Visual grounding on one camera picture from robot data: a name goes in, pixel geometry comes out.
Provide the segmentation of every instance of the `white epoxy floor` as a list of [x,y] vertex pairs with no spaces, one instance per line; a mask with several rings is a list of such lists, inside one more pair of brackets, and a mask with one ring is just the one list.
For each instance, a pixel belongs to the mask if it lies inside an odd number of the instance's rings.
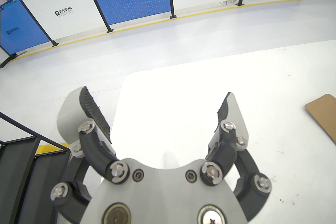
[[[272,192],[251,224],[329,224],[336,218],[336,160],[328,158],[336,157],[336,145],[304,106],[324,94],[336,96],[335,51],[336,40],[329,40],[131,74],[121,88],[111,133],[118,159],[171,169],[205,158],[217,111],[230,91],[249,134],[247,150],[272,182]],[[233,167],[225,182],[234,190],[238,178]],[[187,184],[184,175],[174,182],[180,184],[162,187]],[[153,209],[150,191],[147,198],[139,205],[142,211]],[[192,194],[187,198],[188,205],[199,206]],[[168,200],[163,216],[172,206]]]
[[[0,111],[62,143],[55,121],[64,98],[75,88],[88,86],[112,125],[127,75],[333,40],[335,11],[336,0],[264,4],[177,19],[44,51],[0,69]],[[0,127],[2,141],[27,136],[4,121]]]

